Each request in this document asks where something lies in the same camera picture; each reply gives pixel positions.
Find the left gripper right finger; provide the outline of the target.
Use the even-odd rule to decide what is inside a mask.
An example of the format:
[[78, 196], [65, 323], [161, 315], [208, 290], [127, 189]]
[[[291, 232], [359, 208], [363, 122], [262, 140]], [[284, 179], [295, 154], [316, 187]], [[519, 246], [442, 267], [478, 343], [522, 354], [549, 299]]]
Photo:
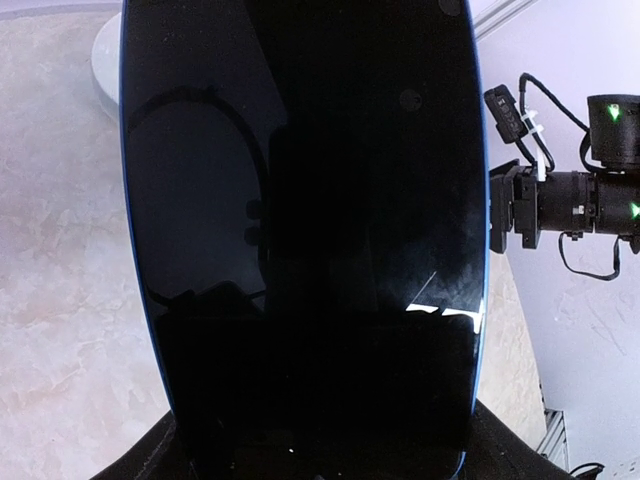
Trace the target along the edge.
[[472, 417], [465, 460], [458, 479], [572, 479], [521, 440], [480, 400]]

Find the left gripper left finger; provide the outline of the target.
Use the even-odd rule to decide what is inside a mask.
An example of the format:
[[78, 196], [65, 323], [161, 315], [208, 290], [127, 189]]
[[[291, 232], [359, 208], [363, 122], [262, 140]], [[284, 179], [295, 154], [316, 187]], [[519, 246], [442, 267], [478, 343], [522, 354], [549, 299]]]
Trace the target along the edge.
[[125, 454], [91, 480], [187, 480], [198, 476], [167, 412]]

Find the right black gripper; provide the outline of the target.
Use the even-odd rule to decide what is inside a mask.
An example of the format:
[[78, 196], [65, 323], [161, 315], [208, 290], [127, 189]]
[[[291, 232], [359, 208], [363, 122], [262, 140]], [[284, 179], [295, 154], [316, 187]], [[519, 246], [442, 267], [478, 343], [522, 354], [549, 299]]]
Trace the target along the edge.
[[543, 181], [517, 160], [489, 172], [490, 249], [503, 253], [507, 233], [535, 249], [540, 233], [615, 235], [639, 251], [639, 177], [622, 173], [551, 172]]

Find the blue-edged black phone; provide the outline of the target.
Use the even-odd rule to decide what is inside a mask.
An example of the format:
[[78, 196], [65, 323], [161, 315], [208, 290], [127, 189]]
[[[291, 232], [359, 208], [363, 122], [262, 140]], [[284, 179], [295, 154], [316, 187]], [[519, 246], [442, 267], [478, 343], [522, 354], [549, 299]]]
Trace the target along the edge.
[[451, 479], [488, 283], [464, 1], [127, 1], [143, 304], [200, 479]]

